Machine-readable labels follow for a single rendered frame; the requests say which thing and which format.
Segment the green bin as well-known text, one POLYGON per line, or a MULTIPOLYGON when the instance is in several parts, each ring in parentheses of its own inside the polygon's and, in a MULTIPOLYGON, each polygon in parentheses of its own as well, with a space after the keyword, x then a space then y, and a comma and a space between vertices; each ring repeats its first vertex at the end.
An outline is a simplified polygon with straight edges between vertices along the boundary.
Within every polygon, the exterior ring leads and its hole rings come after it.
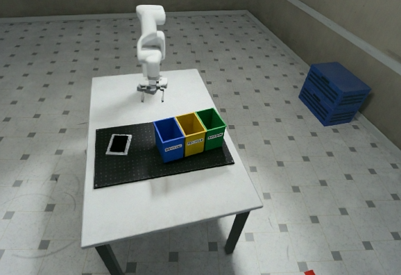
POLYGON ((227 125, 217 111, 214 108, 208 108, 195 113, 207 131, 205 132, 204 150, 221 147, 227 125))

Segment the blue bin with label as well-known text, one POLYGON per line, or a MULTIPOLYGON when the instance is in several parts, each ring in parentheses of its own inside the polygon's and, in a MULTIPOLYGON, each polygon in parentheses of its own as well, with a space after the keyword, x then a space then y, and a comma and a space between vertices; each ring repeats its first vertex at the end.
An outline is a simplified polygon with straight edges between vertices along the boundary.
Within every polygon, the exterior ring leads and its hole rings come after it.
POLYGON ((154 121, 155 143, 164 163, 183 158, 184 134, 175 117, 154 121))

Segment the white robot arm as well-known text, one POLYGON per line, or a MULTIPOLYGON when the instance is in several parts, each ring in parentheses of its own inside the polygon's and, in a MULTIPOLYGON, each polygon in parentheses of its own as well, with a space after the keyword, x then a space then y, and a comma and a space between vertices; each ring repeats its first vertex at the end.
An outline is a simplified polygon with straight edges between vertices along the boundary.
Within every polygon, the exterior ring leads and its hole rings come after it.
POLYGON ((137 59, 143 67, 143 77, 148 78, 149 86, 157 86, 160 77, 160 61, 165 58, 164 34, 157 31, 156 24, 163 25, 166 17, 162 6, 141 5, 136 8, 142 36, 137 43, 137 59), (144 47, 142 45, 158 45, 158 47, 144 47), (150 51, 149 51, 150 50, 150 51), (157 51, 151 51, 157 50, 157 51), (146 71, 147 70, 147 71, 146 71))

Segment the yellow recycle bin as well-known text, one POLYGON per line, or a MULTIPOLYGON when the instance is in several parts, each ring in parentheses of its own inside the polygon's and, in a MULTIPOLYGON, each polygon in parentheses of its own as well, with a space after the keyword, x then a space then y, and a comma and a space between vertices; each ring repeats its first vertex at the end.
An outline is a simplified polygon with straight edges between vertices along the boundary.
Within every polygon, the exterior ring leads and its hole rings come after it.
POLYGON ((207 132, 195 112, 175 116, 184 138, 183 153, 190 156, 203 152, 205 132, 207 132))

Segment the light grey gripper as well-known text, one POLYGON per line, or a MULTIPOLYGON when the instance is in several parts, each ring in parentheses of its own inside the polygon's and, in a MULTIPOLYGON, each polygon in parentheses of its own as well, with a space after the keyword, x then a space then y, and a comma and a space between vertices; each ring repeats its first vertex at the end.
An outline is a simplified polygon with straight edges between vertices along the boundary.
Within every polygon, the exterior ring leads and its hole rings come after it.
POLYGON ((148 85, 148 78, 146 78, 146 77, 141 77, 140 78, 139 86, 142 89, 141 102, 144 102, 144 91, 151 90, 151 89, 156 89, 156 90, 162 91, 162 102, 164 102, 164 89, 167 89, 168 81, 167 81, 167 78, 160 78, 157 81, 159 81, 159 84, 157 84, 157 86, 149 86, 148 85))

